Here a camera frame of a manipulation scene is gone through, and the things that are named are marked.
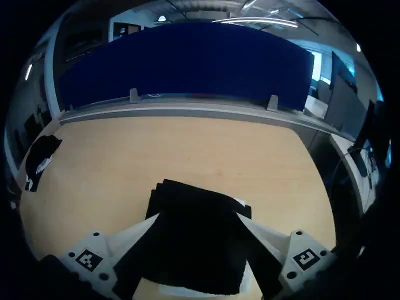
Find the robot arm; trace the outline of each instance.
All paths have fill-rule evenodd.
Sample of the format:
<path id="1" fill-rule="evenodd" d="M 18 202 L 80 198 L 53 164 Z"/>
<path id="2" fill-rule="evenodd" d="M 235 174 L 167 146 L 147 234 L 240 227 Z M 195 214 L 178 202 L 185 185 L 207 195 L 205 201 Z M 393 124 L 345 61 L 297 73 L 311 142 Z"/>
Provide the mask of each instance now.
<path id="1" fill-rule="evenodd" d="M 243 242 L 252 245 L 248 262 L 264 299 L 292 295 L 335 259 L 302 230 L 287 236 L 237 215 L 246 233 Z M 99 294 L 115 300 L 132 299 L 142 276 L 130 263 L 130 250 L 159 217 L 157 214 L 111 236 L 92 232 L 59 259 Z"/>

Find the black cloth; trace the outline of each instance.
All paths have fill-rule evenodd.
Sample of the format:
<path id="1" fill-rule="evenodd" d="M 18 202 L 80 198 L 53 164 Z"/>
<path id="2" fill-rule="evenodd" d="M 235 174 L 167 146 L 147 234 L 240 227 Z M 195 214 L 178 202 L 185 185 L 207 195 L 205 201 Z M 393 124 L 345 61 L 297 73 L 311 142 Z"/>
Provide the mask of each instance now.
<path id="1" fill-rule="evenodd" d="M 229 196 L 167 179 L 157 184 L 146 218 L 162 217 L 147 235 L 150 259 L 142 276 L 208 294 L 238 294 L 247 255 L 235 230 L 236 212 L 252 216 L 250 206 Z"/>
<path id="2" fill-rule="evenodd" d="M 56 138 L 54 135 L 42 135 L 32 144 L 29 154 L 26 157 L 25 170 L 28 179 L 32 180 L 33 185 L 29 189 L 29 182 L 27 182 L 25 185 L 26 191 L 36 192 L 39 180 L 44 171 L 36 174 L 36 170 L 45 159 L 49 159 L 53 155 L 61 142 L 62 140 Z"/>

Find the wooden table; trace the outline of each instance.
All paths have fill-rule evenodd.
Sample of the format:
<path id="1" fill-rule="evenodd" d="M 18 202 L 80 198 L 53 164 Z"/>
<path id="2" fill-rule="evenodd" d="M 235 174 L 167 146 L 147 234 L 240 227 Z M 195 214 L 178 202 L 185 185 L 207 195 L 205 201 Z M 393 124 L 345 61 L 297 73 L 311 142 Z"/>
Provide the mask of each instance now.
<path id="1" fill-rule="evenodd" d="M 226 119 L 131 117 L 68 123 L 55 134 L 63 142 L 37 192 L 21 196 L 23 225 L 38 258 L 61 256 L 91 231 L 110 235 L 141 222 L 151 189 L 164 178 L 244 200 L 258 223 L 285 234 L 303 229 L 327 248 L 335 245 L 322 179 L 288 128 Z M 156 290 L 142 280 L 135 298 L 149 299 Z M 234 299 L 260 297 L 253 281 L 250 293 Z"/>

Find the ceiling light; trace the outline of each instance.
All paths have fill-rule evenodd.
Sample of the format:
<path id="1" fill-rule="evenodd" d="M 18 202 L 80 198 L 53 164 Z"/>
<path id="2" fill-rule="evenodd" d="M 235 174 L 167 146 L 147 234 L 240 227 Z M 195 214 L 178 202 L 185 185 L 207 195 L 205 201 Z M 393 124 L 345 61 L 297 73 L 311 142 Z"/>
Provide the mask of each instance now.
<path id="1" fill-rule="evenodd" d="M 212 21 L 213 23 L 224 23 L 224 24 L 231 24 L 231 23 L 243 23 L 243 22 L 251 22 L 251 23 L 269 23 L 269 24 L 280 24 L 289 27 L 297 28 L 298 25 L 295 21 L 288 21 L 284 19 L 278 19 L 273 17 L 233 17 L 229 19 L 221 19 Z"/>
<path id="2" fill-rule="evenodd" d="M 28 69 L 26 70 L 25 81 L 28 80 L 29 73 L 31 72 L 31 69 L 32 69 L 32 64 L 30 64 L 30 65 L 28 66 Z"/>

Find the blue partition panel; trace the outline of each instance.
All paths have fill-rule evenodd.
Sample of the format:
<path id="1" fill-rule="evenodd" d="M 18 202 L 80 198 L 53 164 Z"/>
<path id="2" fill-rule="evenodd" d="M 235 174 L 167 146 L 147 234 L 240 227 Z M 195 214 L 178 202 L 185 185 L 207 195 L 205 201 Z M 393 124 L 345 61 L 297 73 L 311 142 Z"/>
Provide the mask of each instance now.
<path id="1" fill-rule="evenodd" d="M 314 57 L 273 34 L 221 23 L 177 23 L 149 28 L 88 54 L 65 72 L 65 107 L 139 95 L 212 94 L 252 99 L 302 111 Z"/>

